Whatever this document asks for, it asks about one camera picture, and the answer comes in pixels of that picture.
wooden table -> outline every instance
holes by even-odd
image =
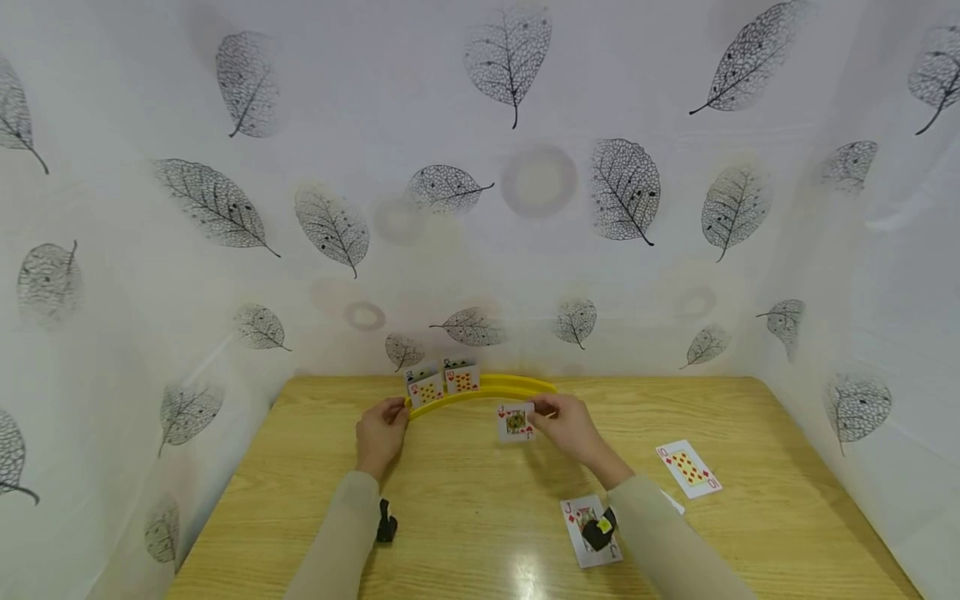
[[[761,382],[565,378],[635,468],[761,598],[919,598],[856,505]],[[359,414],[396,377],[303,377],[280,393],[168,598],[280,598],[354,462]],[[410,424],[383,486],[399,530],[375,547],[362,598],[651,598],[629,560],[577,566],[560,500],[603,491],[551,444],[501,445],[496,400]],[[724,490],[688,500],[654,447],[691,441]]]

playing card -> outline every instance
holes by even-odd
[[[529,442],[536,437],[536,430],[527,419],[534,412],[533,402],[526,404],[501,404],[496,409],[497,429],[500,442]]]
[[[573,550],[577,553],[577,563],[580,564],[580,568],[617,563],[623,560],[623,553],[620,552],[620,546],[616,543],[616,535],[610,539],[610,544],[597,552],[584,540],[581,533],[584,525],[603,515],[603,505],[600,504],[599,497],[589,495],[564,500],[560,503],[560,508],[564,512],[566,531],[570,534],[570,542],[573,543]]]
[[[719,492],[723,486],[687,440],[657,446],[657,454],[688,498]]]

beige sleeve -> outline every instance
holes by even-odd
[[[756,598],[646,476],[631,477],[608,498],[621,542],[662,598]]]
[[[379,484],[367,473],[347,473],[284,600],[356,598],[379,522]]]

person's left hand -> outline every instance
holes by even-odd
[[[368,410],[357,422],[356,470],[380,481],[403,446],[410,409],[402,397],[390,397]]]

black leaf drawing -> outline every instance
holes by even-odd
[[[180,570],[177,551],[180,547],[180,507],[173,496],[160,498],[147,517],[143,528],[147,552],[160,564],[173,563]]]
[[[76,241],[72,250],[43,244],[27,252],[16,279],[20,314],[25,318],[51,329],[80,308],[83,291]]]
[[[470,30],[464,66],[477,89],[497,102],[514,107],[514,126],[520,101],[550,47],[552,23],[546,9],[517,5],[497,11],[490,22]]]
[[[0,55],[0,146],[13,150],[29,150],[50,175],[47,163],[34,149],[34,130],[27,107],[27,94],[16,76],[13,65]]]
[[[247,348],[283,348],[288,352],[292,351],[283,345],[283,325],[280,319],[266,306],[244,304],[233,316],[233,324]]]
[[[384,346],[387,349],[390,362],[396,365],[395,372],[399,372],[404,367],[416,365],[426,355],[423,344],[399,333],[388,335]]]
[[[432,164],[410,178],[405,196],[436,214],[462,215],[477,204],[481,192],[492,187],[492,183],[480,187],[469,173],[456,167]]]
[[[597,309],[586,298],[567,300],[560,305],[557,319],[553,322],[553,334],[565,342],[584,349],[584,340],[597,323]]]
[[[960,99],[960,12],[948,12],[926,30],[924,48],[907,78],[910,93],[936,108],[930,121],[919,130],[930,129],[944,108]]]
[[[446,335],[464,346],[495,346],[507,341],[507,333],[500,323],[487,317],[479,306],[465,308],[454,313],[442,325]]]
[[[250,137],[276,133],[276,81],[274,41],[257,32],[226,36],[217,49],[217,81],[237,132]]]
[[[783,342],[790,362],[793,362],[793,355],[797,351],[797,334],[805,310],[803,300],[784,300],[777,302],[769,312],[757,315],[767,318],[767,329]]]
[[[0,495],[7,492],[22,492],[40,503],[40,496],[20,486],[20,473],[27,460],[27,446],[16,421],[10,413],[0,408]]]
[[[660,208],[660,173],[639,144],[625,139],[601,139],[593,147],[590,199],[593,226],[611,240],[638,237],[648,245],[646,231]]]
[[[267,246],[260,215],[236,183],[199,162],[167,158],[154,160],[153,166],[156,178],[207,239],[229,248],[262,246],[280,258]]]
[[[370,232],[360,211],[316,182],[297,188],[294,208],[310,242],[327,257],[350,267],[356,279],[357,265],[370,246]]]
[[[820,183],[828,183],[847,194],[859,194],[878,148],[876,142],[869,140],[837,148],[820,165]]]
[[[700,330],[686,351],[686,369],[690,365],[700,365],[719,356],[730,343],[730,334],[717,324],[710,324]]]
[[[830,424],[843,444],[857,442],[876,431],[893,405],[890,390],[868,377],[837,375],[828,387]]]
[[[700,217],[704,237],[722,250],[717,262],[760,227],[770,212],[770,202],[766,176],[751,165],[731,167],[717,177]]]
[[[157,456],[166,444],[186,444],[206,429],[224,405],[224,395],[224,389],[216,385],[171,384],[164,388],[160,404],[163,440]]]
[[[812,7],[807,0],[780,2],[741,29],[720,59],[707,103],[690,114],[706,107],[743,110],[753,106],[786,60]]]

